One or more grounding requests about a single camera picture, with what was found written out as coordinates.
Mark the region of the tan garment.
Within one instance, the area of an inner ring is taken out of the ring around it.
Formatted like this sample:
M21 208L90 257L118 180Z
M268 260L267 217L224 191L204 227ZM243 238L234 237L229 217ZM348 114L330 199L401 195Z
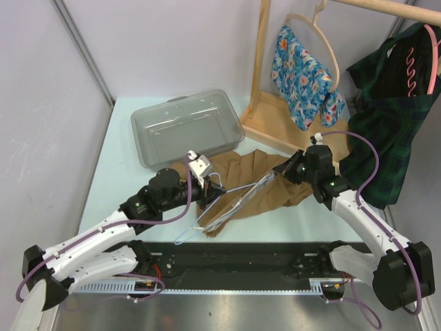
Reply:
M291 183L273 171L287 160L262 150L244 155L229 151L211 157L213 170L209 177L226 189L226 193L206 208L197 208L196 220L178 235L175 244L185 243L201 232L214 238L232 220L299 205L313 190L308 183Z

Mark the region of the blue floral skirt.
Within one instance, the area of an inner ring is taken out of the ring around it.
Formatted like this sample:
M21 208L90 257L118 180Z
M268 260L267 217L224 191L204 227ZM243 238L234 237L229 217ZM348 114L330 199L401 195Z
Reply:
M334 126L346 106L339 91L331 90L334 80L328 69L309 54L289 26L278 34L270 77L302 131L316 118L326 128Z

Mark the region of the green plaid garment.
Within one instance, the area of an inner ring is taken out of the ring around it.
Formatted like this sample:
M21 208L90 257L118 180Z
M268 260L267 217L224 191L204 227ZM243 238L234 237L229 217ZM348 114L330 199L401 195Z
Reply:
M350 137L350 153L340 161L340 172L356 187L373 175L361 195L378 209L398 201L413 138L440 95L438 75L433 94L407 96L405 60L408 41L423 25L413 24L348 68L360 90L356 113L349 120L349 130L370 141L378 156L375 157L364 142Z

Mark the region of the pink plastic hanger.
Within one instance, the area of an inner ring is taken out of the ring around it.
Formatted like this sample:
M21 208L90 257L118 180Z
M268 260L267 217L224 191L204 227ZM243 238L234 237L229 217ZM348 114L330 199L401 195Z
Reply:
M438 76L438 40L435 29L424 24L408 41L409 50L405 60L407 96L431 95Z

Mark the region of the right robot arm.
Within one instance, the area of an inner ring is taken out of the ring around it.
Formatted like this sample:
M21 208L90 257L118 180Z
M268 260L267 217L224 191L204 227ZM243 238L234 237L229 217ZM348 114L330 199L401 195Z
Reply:
M383 221L361 198L354 186L336 174L328 146L298 150L274 172L294 184L308 183L317 202L343 219L363 240L369 253L343 241L319 251L318 269L326 277L345 272L370 285L388 310L415 304L419 314L423 298L435 292L429 247L413 243Z

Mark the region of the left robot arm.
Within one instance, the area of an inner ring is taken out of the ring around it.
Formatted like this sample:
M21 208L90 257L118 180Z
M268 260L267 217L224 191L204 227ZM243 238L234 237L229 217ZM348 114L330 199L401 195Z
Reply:
M205 207L226 193L223 185L213 181L210 173L186 170L186 178L171 168L159 170L149 183L98 225L50 248L37 245L23 254L22 281L16 299L24 301L21 292L32 290L45 281L43 309L63 302L84 284L112 276L146 277L149 283L152 254L137 236L155 225L178 221L192 203ZM163 219L163 213L183 207L178 216Z

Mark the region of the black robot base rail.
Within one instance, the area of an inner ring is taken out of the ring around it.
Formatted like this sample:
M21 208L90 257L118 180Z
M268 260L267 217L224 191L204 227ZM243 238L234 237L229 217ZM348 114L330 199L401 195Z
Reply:
M343 292L348 274L325 263L324 243L131 242L140 256L134 274L158 277L179 292L269 294L311 290L318 279L328 292Z

